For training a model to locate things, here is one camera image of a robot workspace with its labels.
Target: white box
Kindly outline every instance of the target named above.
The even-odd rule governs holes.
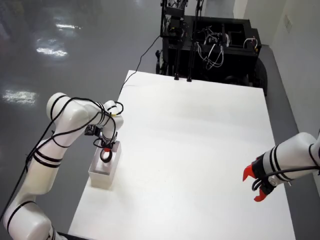
[[[88,172],[92,187],[108,189],[112,185],[116,173],[121,154],[121,144],[119,141],[116,141],[113,145],[111,150],[112,159],[109,163],[104,163],[100,159],[101,150],[102,148],[97,147]]]

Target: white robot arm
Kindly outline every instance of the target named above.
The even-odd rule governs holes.
[[[252,190],[259,189],[254,200],[263,201],[279,184],[290,182],[314,171],[320,171],[320,136],[301,132],[258,156],[243,172],[255,178]]]
[[[122,110],[114,101],[102,105],[85,98],[70,98],[63,93],[56,93],[49,99],[46,113],[55,123],[56,130],[33,151],[25,180],[3,218],[4,227],[14,240],[66,239],[58,235],[37,206],[36,196],[50,191],[65,152],[89,124],[101,126],[102,147],[111,149],[117,130],[124,123]]]

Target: glossy floor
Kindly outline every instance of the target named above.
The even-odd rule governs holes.
[[[230,17],[232,4],[221,2],[208,0],[209,15],[215,15],[210,10],[215,8],[228,12],[219,17]],[[49,97],[64,92],[100,102],[116,100],[128,70],[136,68],[141,54],[159,35],[160,16],[160,0],[0,1],[1,207],[23,169],[26,154],[49,123]],[[154,73],[155,51],[161,45],[158,40],[145,55],[140,71]],[[261,58],[269,74],[271,125],[280,143],[296,134],[297,127],[271,50],[264,48]],[[37,198],[61,232],[68,231],[88,179],[95,151],[92,142],[83,136],[70,147],[52,190]],[[312,178],[294,187],[287,190],[294,230],[299,236],[317,237],[320,203]],[[310,200],[299,198],[300,191],[307,192]],[[311,217],[304,217],[306,212]],[[0,239],[10,239],[2,226]]]

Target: white table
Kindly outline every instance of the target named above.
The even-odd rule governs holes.
[[[294,240],[284,186],[243,171],[274,138],[258,88],[138,72],[122,90],[110,190],[83,191],[69,234],[93,240]]]

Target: black cable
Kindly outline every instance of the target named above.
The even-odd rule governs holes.
[[[128,82],[129,78],[131,78],[132,75],[134,75],[134,74],[137,73],[137,71],[138,71],[138,69],[139,69],[139,66],[140,66],[140,64],[141,64],[141,60],[142,60],[143,56],[147,54],[147,52],[150,50],[150,48],[152,48],[152,46],[155,44],[155,42],[156,42],[156,41],[158,40],[158,38],[160,38],[160,37],[161,37],[161,35],[159,35],[159,36],[153,41],[153,43],[151,44],[151,46],[145,51],[145,53],[141,55],[139,64],[138,64],[138,66],[136,67],[135,72],[132,73],[132,74],[124,81],[124,83],[122,84],[122,87],[121,87],[120,92],[119,92],[119,96],[120,96],[120,94],[121,94],[122,89],[124,88],[124,85],[126,84],[126,82]]]
[[[62,112],[63,112],[63,111],[65,110],[65,108],[67,107],[67,105],[68,105],[71,101],[73,101],[73,100],[81,100],[81,101],[91,102],[91,103],[93,103],[94,105],[96,105],[96,106],[101,110],[101,112],[97,112],[97,114],[96,114],[92,119],[90,119],[86,124],[84,124],[84,125],[76,128],[76,129],[70,130],[70,131],[60,132],[60,133],[58,133],[58,134],[52,135],[50,138],[48,138],[46,141],[44,141],[42,144],[39,145],[39,143],[42,141],[42,139],[43,139],[43,138],[45,137],[45,135],[47,134],[47,132],[48,132],[49,128],[51,127],[51,125],[58,119],[58,117],[62,114]],[[49,141],[53,140],[55,137],[62,136],[62,135],[67,135],[67,134],[70,134],[70,133],[74,133],[74,132],[76,132],[76,131],[84,128],[85,126],[89,125],[89,124],[98,116],[98,114],[107,115],[107,116],[109,116],[109,119],[111,118],[111,119],[113,120],[113,124],[114,124],[113,135],[112,135],[112,139],[110,140],[110,142],[109,142],[109,144],[108,144],[108,145],[111,145],[111,144],[112,144],[112,140],[113,140],[113,138],[114,138],[114,136],[115,136],[115,134],[116,134],[116,122],[115,122],[115,120],[112,118],[112,116],[111,116],[108,112],[106,112],[105,107],[103,106],[103,104],[101,104],[101,103],[96,103],[96,102],[94,102],[93,100],[91,100],[91,99],[89,99],[89,98],[82,98],[82,97],[72,97],[72,98],[70,98],[70,99],[64,104],[64,106],[62,107],[62,109],[60,110],[60,112],[55,116],[54,119],[51,120],[51,122],[49,123],[49,125],[46,127],[44,133],[42,134],[41,138],[38,140],[38,142],[36,143],[36,145],[32,148],[32,150],[30,151],[30,153],[29,153],[28,156],[26,157],[25,165],[24,165],[24,168],[23,168],[23,170],[22,170],[22,172],[21,172],[21,174],[20,174],[20,177],[19,177],[18,181],[16,182],[16,184],[15,184],[15,186],[14,186],[14,188],[13,188],[13,191],[12,191],[10,197],[9,197],[9,200],[7,201],[7,203],[6,203],[3,211],[1,212],[0,221],[2,220],[2,218],[3,218],[3,216],[4,216],[4,214],[5,214],[6,210],[7,210],[7,208],[8,208],[8,206],[9,206],[9,204],[10,204],[10,202],[11,202],[11,200],[12,200],[14,194],[15,194],[15,192],[17,191],[17,188],[18,188],[18,186],[19,186],[19,184],[20,184],[20,182],[21,182],[21,180],[22,180],[23,175],[25,174],[25,172],[28,172],[28,164],[29,164],[29,162],[31,161],[33,154],[34,154],[36,151],[38,151],[40,148],[42,148],[45,144],[47,144]]]
[[[116,114],[116,115],[118,116],[118,115],[120,115],[120,114],[123,113],[123,111],[124,111],[124,105],[123,105],[121,102],[118,102],[118,101],[115,101],[114,103],[115,103],[115,104],[119,104],[119,105],[121,105],[121,107],[122,107],[121,111]]]
[[[281,171],[270,172],[262,177],[257,178],[252,184],[252,190],[256,191],[261,186],[262,180],[268,177],[278,175],[278,174],[293,173],[293,172],[307,171],[307,170],[320,170],[320,167],[319,166],[303,166],[303,167],[296,167],[296,168],[291,168],[291,169],[286,169]]]

